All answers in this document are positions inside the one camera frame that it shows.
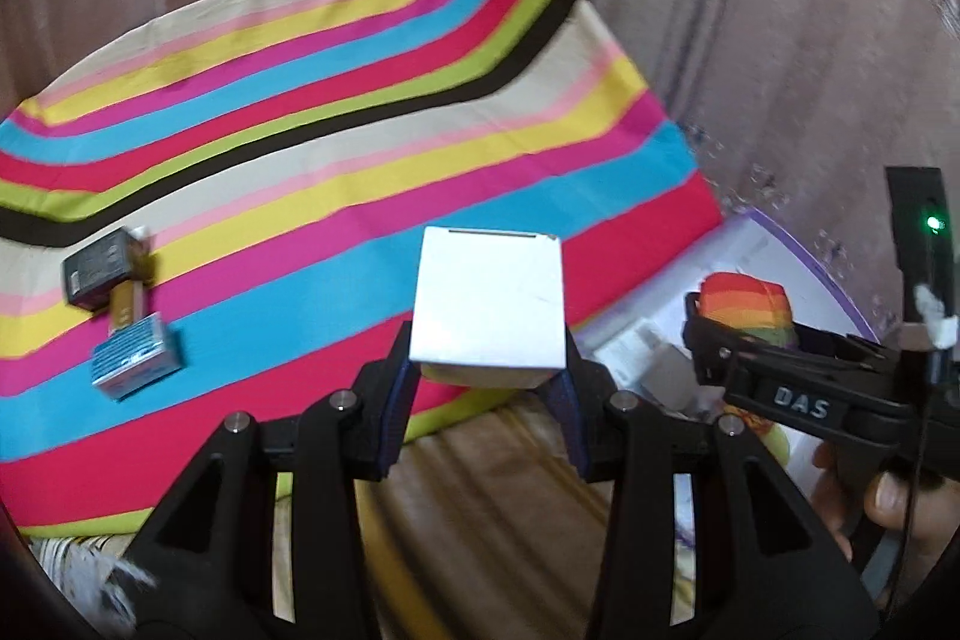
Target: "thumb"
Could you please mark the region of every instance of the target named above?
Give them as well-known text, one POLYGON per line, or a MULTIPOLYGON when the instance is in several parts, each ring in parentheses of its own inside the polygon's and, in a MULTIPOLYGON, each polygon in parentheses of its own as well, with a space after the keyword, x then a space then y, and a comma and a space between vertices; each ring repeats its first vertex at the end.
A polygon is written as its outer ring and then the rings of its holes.
MULTIPOLYGON (((884 472, 872 480, 863 501, 864 512, 875 524, 889 530, 904 529, 910 486, 906 480, 884 472)), ((920 490, 914 511, 913 538, 928 550, 943 550, 960 522, 960 491, 947 482, 920 490)))

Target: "human hand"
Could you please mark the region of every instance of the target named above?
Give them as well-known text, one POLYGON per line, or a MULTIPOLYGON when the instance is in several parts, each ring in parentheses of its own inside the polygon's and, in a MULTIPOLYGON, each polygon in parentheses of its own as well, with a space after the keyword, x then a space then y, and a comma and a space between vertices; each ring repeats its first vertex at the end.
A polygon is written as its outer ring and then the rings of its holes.
MULTIPOLYGON (((841 485, 832 445, 824 442, 813 453, 813 465, 825 470, 820 477, 811 504, 832 532, 837 544, 851 558, 850 541, 840 533, 853 501, 841 485)), ((904 529, 909 485, 893 473, 884 472, 870 483, 863 496, 863 511, 872 522, 888 530, 904 529)), ((913 533, 904 562, 904 592, 911 593, 933 569, 960 525, 960 483, 945 480, 933 489, 921 489, 913 518, 913 533)))

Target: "fingernail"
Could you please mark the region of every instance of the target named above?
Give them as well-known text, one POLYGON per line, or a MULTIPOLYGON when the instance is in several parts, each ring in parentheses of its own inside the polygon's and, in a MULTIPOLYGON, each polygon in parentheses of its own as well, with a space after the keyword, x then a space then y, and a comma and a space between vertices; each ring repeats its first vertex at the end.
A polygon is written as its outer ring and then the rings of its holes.
POLYGON ((874 494, 874 505, 880 512, 893 512, 901 498, 899 480, 889 472, 884 472, 877 484, 877 493, 874 494))

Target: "black box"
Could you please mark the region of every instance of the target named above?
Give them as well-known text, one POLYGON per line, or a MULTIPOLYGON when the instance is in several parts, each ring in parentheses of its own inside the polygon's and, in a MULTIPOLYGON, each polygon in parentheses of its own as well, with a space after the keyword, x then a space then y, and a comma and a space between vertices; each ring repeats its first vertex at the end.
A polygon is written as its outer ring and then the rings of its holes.
POLYGON ((109 304, 112 287, 149 278, 149 248, 125 228, 100 237, 64 261, 67 303, 91 312, 109 304))

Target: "pink stripe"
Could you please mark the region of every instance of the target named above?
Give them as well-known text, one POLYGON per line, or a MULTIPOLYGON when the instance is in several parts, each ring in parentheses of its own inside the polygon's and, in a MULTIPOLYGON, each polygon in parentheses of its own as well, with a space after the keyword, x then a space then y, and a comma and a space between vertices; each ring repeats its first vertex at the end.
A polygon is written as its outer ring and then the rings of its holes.
POLYGON ((37 100, 42 98, 44 105, 50 107, 59 103, 60 101, 65 100, 66 98, 71 97, 71 95, 78 94, 78 92, 83 92, 87 88, 90 88, 101 82, 107 82, 115 77, 123 76, 123 74, 136 71, 138 68, 145 68, 150 66, 150 64, 157 62, 161 58, 167 57, 168 55, 172 55, 176 52, 182 52, 184 49, 190 49, 191 47, 197 47, 199 44, 213 41, 214 39, 217 39, 224 34, 231 33, 232 31, 236 31, 241 28, 251 28, 253 25, 261 25, 261 23, 272 23, 273 20, 279 20, 280 18, 284 18, 289 15, 295 15, 299 12, 305 12, 319 6, 336 4, 337 1, 352 0, 296 0, 289 1, 288 4, 282 4, 281 6, 248 12, 246 15, 231 18, 230 20, 224 20, 222 23, 218 23, 217 25, 211 25, 210 28, 205 28, 199 31, 191 31, 190 33, 185 34, 178 39, 172 39, 169 42, 164 42, 148 52, 141 52, 131 56, 130 58, 127 58, 126 60, 118 61, 117 63, 110 64, 109 66, 104 66, 104 68, 100 68, 98 71, 93 71, 93 73, 79 77, 75 81, 68 84, 55 88, 48 88, 47 90, 40 92, 40 95, 37 95, 37 100))
MULTIPOLYGON (((521 155, 503 164, 340 210, 325 220, 254 244, 158 286, 152 291, 151 309, 159 311, 167 322, 181 319, 370 239, 625 155, 642 145, 663 119, 656 98, 646 91, 603 136, 538 155, 521 155)), ((0 395, 16 395, 78 365, 106 333, 103 319, 88 320, 25 357, 0 360, 0 395)))
POLYGON ((285 42, 271 44, 257 52, 241 55, 226 63, 208 68, 206 71, 186 77, 173 85, 157 88, 157 90, 136 95, 115 104, 109 104, 101 109, 80 116, 68 124, 48 126, 42 121, 33 119, 21 108, 13 110, 11 120, 25 130, 40 137, 72 137, 86 134, 109 125, 121 124, 131 119, 141 118, 150 112, 166 109, 177 104, 207 94, 218 88, 236 82, 243 77, 266 71, 282 63, 295 61, 298 58, 312 55, 338 44, 363 39, 373 34, 394 28, 401 23, 415 17, 428 14, 441 8, 450 0, 415 0, 411 4, 392 12, 383 12, 371 15, 352 23, 344 23, 336 28, 325 28, 314 33, 289 39, 285 42))
MULTIPOLYGON (((585 71, 552 106, 529 115, 521 115, 510 119, 498 119, 498 121, 496 121, 496 129, 498 131, 518 130, 531 125, 553 121, 553 119, 568 114, 573 107, 580 103, 597 85, 607 72, 607 69, 611 66, 611 63, 613 63, 613 60, 620 54, 622 54, 622 50, 616 42, 606 42, 603 49, 597 52, 593 63, 589 65, 587 71, 585 71)), ((313 172, 305 172, 303 175, 291 177, 269 188, 255 191, 252 194, 246 194, 246 196, 240 196, 238 199, 234 199, 234 201, 227 202, 227 204, 215 207, 200 215, 194 215, 192 218, 184 220, 183 223, 178 223, 157 232, 155 237, 152 238, 152 246, 155 250, 166 247, 166 245, 171 244, 171 242, 176 242, 177 239, 182 239, 190 234, 194 234, 214 223, 220 223, 223 220, 234 218, 237 215, 261 207, 264 204, 282 199, 283 196, 289 196, 289 194, 294 194, 297 191, 320 185, 320 183, 333 179, 334 177, 350 175, 353 172, 372 169, 373 167, 389 164, 392 161, 398 161, 401 158, 445 148, 445 146, 449 145, 457 145, 457 143, 468 142, 469 140, 486 136, 490 132, 491 128, 488 124, 481 124, 472 128, 458 129, 427 139, 415 140, 414 142, 408 143, 408 145, 401 145, 399 148, 382 150, 346 161, 338 161, 335 164, 321 167, 313 172)), ((28 316, 29 314, 39 313, 40 311, 55 306, 59 303, 59 300, 61 300, 61 290, 59 287, 46 290, 46 292, 31 297, 13 295, 12 293, 0 293, 0 314, 11 317, 28 316)))

